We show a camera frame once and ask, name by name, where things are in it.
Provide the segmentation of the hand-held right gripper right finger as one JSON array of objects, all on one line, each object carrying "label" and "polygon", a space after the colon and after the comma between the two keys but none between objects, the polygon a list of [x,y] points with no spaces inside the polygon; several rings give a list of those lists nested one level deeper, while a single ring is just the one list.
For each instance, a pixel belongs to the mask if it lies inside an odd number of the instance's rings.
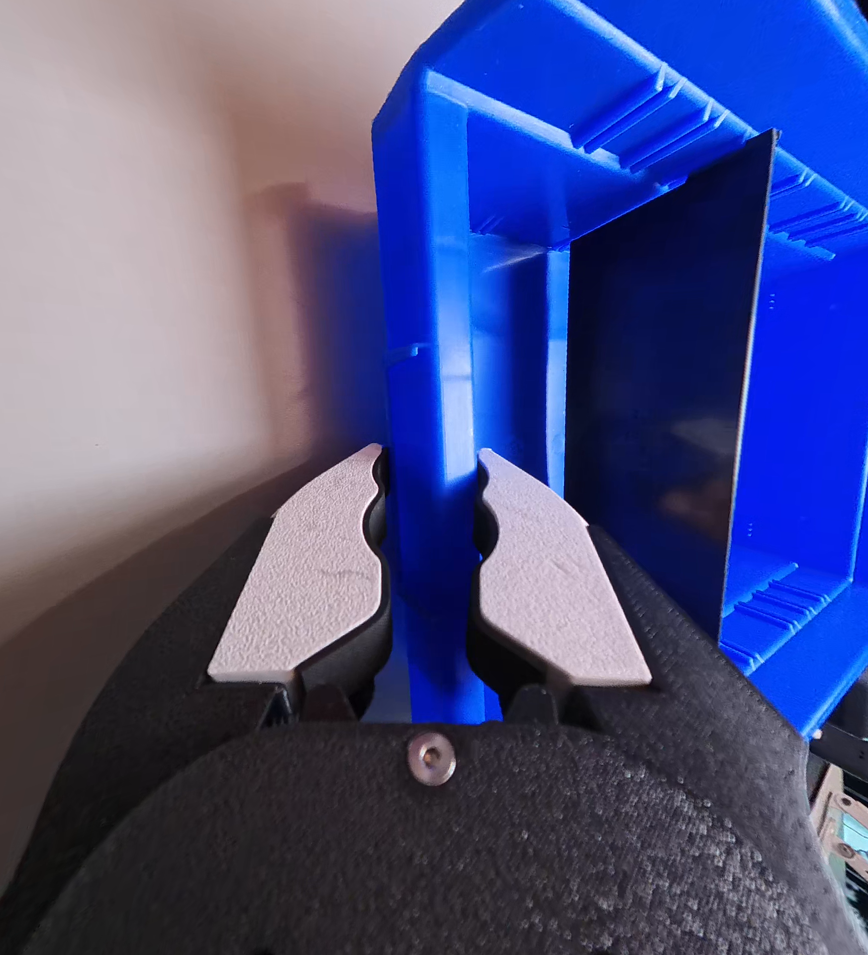
[{"label": "hand-held right gripper right finger", "polygon": [[577,690],[654,682],[588,523],[547,484],[491,449],[478,459],[466,652],[508,717],[537,689],[554,717]]}]

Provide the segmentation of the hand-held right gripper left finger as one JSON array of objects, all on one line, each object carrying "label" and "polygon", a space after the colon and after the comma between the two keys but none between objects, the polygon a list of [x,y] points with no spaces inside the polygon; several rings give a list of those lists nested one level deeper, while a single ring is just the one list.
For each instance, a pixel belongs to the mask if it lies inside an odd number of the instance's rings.
[{"label": "hand-held right gripper left finger", "polygon": [[371,443],[277,509],[206,669],[286,718],[360,720],[392,653],[388,454]]}]

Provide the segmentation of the blue plastic bin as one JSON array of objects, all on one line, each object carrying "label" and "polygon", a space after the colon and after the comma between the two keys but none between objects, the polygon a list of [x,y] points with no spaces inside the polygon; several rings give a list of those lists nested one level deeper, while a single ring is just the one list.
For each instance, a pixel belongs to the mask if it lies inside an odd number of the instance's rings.
[{"label": "blue plastic bin", "polygon": [[572,242],[769,129],[717,641],[806,737],[868,665],[868,4],[464,2],[372,128],[414,722],[499,716],[478,457],[566,495]]}]

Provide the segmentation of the black divider of blue bin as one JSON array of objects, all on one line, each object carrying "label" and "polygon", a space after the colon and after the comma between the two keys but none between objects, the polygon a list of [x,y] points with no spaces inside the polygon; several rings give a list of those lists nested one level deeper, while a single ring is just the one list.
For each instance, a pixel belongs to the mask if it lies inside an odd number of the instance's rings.
[{"label": "black divider of blue bin", "polygon": [[777,131],[571,244],[565,496],[719,637]]}]

